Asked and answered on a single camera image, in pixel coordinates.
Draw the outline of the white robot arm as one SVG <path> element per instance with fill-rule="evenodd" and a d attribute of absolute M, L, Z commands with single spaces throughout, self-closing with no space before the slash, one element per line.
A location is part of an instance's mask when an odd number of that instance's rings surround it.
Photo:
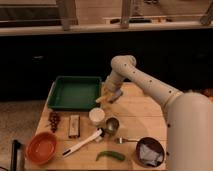
<path fill-rule="evenodd" d="M 140 71 L 132 55 L 113 57 L 111 68 L 105 80 L 110 93 L 129 79 L 160 105 L 167 126 L 167 171 L 213 171 L 213 102 Z"/>

